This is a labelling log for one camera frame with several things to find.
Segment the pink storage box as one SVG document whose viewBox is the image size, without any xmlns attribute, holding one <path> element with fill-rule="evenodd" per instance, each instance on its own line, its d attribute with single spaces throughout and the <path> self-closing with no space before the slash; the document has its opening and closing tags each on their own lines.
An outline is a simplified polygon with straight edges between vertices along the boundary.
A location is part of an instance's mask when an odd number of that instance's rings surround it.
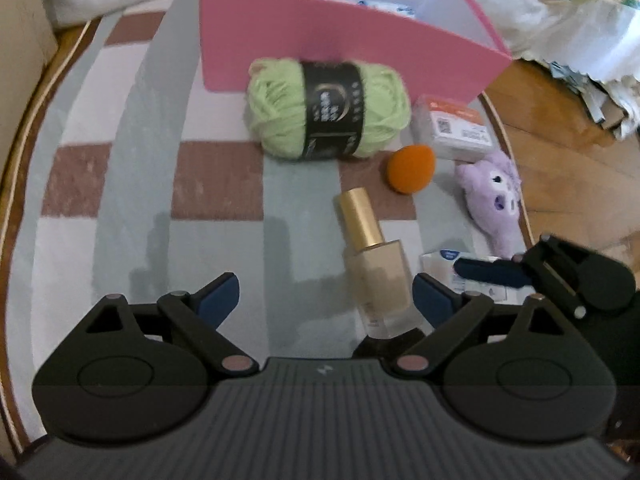
<svg viewBox="0 0 640 480">
<path fill-rule="evenodd" d="M 475 0 L 382 0 L 411 6 L 415 20 L 358 1 L 200 0 L 205 87 L 245 90 L 258 58 L 351 60 L 393 67 L 413 99 L 469 103 L 512 61 Z"/>
</svg>

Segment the orange makeup sponge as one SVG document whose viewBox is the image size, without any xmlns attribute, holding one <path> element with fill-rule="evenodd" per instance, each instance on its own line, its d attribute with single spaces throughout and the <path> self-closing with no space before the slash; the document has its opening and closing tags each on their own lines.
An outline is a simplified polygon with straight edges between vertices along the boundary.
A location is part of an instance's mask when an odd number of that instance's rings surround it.
<svg viewBox="0 0 640 480">
<path fill-rule="evenodd" d="M 411 195 L 430 184 L 435 169 L 434 151 L 427 145 L 414 144 L 390 155 L 386 162 L 385 177 L 394 191 Z"/>
</svg>

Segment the green yarn ball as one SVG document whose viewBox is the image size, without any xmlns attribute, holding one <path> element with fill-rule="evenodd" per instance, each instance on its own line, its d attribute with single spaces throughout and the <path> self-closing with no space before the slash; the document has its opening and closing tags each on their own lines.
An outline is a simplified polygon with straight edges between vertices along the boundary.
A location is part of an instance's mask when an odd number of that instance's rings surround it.
<svg viewBox="0 0 640 480">
<path fill-rule="evenodd" d="M 386 65 L 260 58 L 248 74 L 248 126 L 277 158 L 369 158 L 410 122 L 405 84 Z"/>
</svg>

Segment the papers under bed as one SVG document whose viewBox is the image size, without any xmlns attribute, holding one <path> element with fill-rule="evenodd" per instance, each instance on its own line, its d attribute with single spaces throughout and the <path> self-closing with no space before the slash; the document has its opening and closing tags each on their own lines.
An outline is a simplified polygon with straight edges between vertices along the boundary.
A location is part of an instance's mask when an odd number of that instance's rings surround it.
<svg viewBox="0 0 640 480">
<path fill-rule="evenodd" d="M 625 76 L 604 84 L 555 62 L 544 63 L 544 67 L 582 99 L 591 119 L 616 140 L 639 133 L 638 79 Z"/>
</svg>

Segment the foundation bottle gold cap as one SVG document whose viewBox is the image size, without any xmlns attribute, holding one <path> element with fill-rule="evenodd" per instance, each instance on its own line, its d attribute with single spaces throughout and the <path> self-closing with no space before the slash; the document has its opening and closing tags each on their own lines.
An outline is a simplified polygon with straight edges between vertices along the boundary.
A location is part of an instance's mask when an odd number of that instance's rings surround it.
<svg viewBox="0 0 640 480">
<path fill-rule="evenodd" d="M 366 334 L 389 340 L 423 324 L 413 304 L 411 273 L 400 240 L 386 240 L 365 188 L 336 199 L 348 284 Z"/>
</svg>

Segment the blue white wipes pack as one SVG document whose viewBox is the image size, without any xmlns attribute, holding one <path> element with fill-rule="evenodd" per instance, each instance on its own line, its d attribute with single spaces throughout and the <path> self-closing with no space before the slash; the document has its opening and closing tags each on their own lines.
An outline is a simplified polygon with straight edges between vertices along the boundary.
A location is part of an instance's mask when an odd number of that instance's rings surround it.
<svg viewBox="0 0 640 480">
<path fill-rule="evenodd" d="M 366 6 L 367 8 L 378 10 L 381 12 L 387 12 L 395 15 L 403 16 L 404 18 L 416 19 L 416 11 L 411 6 L 407 6 L 403 3 L 382 1 L 382 0 L 359 0 L 358 6 Z"/>
</svg>

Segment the beige cabinet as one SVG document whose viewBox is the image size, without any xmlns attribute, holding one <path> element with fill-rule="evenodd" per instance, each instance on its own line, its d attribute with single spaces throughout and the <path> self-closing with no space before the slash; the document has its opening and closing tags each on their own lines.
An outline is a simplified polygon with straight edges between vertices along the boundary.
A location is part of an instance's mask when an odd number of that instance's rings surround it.
<svg viewBox="0 0 640 480">
<path fill-rule="evenodd" d="M 0 120 L 2 164 L 8 160 L 36 85 L 58 50 L 42 0 L 1 0 Z"/>
</svg>

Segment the small white tissue pack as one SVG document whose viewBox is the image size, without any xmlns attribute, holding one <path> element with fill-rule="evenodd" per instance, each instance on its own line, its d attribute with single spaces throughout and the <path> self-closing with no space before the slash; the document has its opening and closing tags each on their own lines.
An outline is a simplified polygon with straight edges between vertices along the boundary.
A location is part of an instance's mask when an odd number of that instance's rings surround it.
<svg viewBox="0 0 640 480">
<path fill-rule="evenodd" d="M 437 252 L 423 254 L 420 257 L 421 270 L 430 274 L 457 294 L 462 294 L 462 292 L 481 292 L 497 304 L 521 304 L 523 302 L 523 295 L 516 288 L 462 278 L 454 270 L 454 264 L 460 258 L 478 259 L 486 262 L 497 260 L 495 256 L 479 256 L 470 252 L 441 249 Z"/>
</svg>

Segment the checkered oval rug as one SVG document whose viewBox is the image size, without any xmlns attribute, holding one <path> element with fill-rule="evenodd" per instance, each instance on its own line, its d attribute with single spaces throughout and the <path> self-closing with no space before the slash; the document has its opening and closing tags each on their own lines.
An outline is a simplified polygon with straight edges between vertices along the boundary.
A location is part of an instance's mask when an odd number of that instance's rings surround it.
<svg viewBox="0 0 640 480">
<path fill-rule="evenodd" d="M 24 448 L 43 428 L 35 371 L 104 295 L 149 302 L 224 272 L 240 303 L 221 330 L 258 360 L 341 358 L 364 334 L 335 197 L 369 192 L 410 269 L 442 248 L 486 255 L 454 165 L 413 196 L 385 155 L 282 162 L 244 122 L 242 93 L 204 88 L 198 0 L 155 0 L 89 23 L 24 123 L 1 220 L 2 403 Z"/>
</svg>

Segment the purple plush toy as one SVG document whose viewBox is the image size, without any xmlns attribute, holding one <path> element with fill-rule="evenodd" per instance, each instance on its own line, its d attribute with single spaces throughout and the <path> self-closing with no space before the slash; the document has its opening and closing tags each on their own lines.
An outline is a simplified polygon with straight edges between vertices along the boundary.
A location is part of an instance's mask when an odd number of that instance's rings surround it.
<svg viewBox="0 0 640 480">
<path fill-rule="evenodd" d="M 454 170 L 466 208 L 477 227 L 488 237 L 492 253 L 511 259 L 518 252 L 521 179 L 512 159 L 494 151 L 472 164 Z"/>
</svg>

